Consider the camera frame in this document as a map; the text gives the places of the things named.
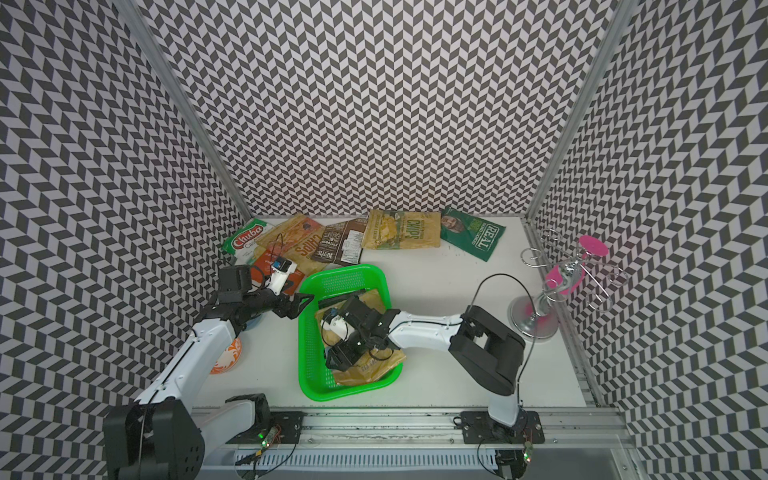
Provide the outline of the yellow blue Chips bag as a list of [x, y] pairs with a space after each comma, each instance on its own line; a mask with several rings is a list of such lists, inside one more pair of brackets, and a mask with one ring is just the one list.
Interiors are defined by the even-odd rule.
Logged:
[[[376, 289], [368, 290], [358, 298], [369, 307], [373, 307], [381, 313], [384, 313], [387, 310], [387, 307], [384, 305], [380, 294]], [[339, 340], [334, 333], [323, 329], [323, 321], [326, 320], [326, 311], [329, 308], [318, 310], [315, 314], [315, 319], [321, 327], [321, 339], [326, 347], [335, 344]], [[376, 382], [383, 375], [386, 375], [390, 370], [397, 367], [405, 360], [405, 354], [401, 349], [395, 350], [394, 352], [390, 352], [389, 350], [374, 350], [373, 354], [376, 357], [380, 357], [380, 360], [376, 360], [371, 354], [364, 354], [358, 362], [347, 371], [331, 370], [335, 382], [344, 386], [359, 386]]]

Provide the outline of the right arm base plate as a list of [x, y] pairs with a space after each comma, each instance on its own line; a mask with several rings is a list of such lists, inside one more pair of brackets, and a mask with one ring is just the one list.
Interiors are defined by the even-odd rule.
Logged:
[[521, 410], [512, 426], [493, 420], [487, 411], [462, 411], [453, 418], [453, 424], [465, 444], [539, 445], [545, 442], [540, 416], [535, 411]]

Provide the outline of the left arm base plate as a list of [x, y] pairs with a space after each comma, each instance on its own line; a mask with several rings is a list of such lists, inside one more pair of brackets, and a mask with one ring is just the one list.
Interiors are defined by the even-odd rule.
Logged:
[[301, 438], [304, 417], [305, 414], [299, 410], [273, 412], [268, 420], [262, 420], [234, 436], [228, 444], [262, 445], [271, 439], [278, 444], [295, 445]]

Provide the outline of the green plastic basket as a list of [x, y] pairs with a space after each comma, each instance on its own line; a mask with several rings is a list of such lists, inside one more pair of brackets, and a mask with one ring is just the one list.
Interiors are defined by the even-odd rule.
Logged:
[[298, 292], [312, 294], [314, 300], [298, 320], [298, 381], [310, 400], [327, 402], [388, 387], [397, 381], [403, 366], [399, 365], [378, 381], [359, 386], [338, 385], [332, 371], [325, 366], [326, 345], [321, 339], [321, 327], [315, 319], [319, 301], [361, 289], [376, 289], [387, 308], [392, 306], [387, 278], [377, 266], [360, 264], [314, 273], [304, 279]]

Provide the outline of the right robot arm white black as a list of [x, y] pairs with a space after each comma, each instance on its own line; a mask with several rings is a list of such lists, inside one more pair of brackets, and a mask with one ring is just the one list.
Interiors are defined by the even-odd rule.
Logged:
[[494, 424], [510, 429], [519, 423], [526, 343], [482, 307], [471, 303], [460, 314], [423, 316], [383, 309], [361, 293], [325, 304], [315, 317], [328, 369], [357, 369], [369, 382], [401, 363], [409, 349], [447, 352], [489, 393], [488, 415]]

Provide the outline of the yellow green Chips bag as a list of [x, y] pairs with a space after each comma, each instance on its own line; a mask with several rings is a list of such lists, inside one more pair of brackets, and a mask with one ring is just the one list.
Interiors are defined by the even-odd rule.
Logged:
[[365, 250], [411, 250], [440, 247], [441, 214], [373, 209], [362, 240]]

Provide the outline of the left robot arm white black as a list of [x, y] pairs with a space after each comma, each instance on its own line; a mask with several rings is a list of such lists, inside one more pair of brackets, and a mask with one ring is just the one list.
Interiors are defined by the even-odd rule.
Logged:
[[248, 265], [224, 267], [219, 289], [205, 306], [187, 340], [165, 369], [132, 403], [114, 408], [103, 424], [107, 475], [111, 479], [194, 479], [205, 459], [248, 432], [272, 433], [266, 397], [240, 395], [196, 422], [194, 401], [225, 350], [255, 318], [266, 312], [296, 319], [313, 295], [285, 293], [296, 270], [278, 257], [260, 287]]

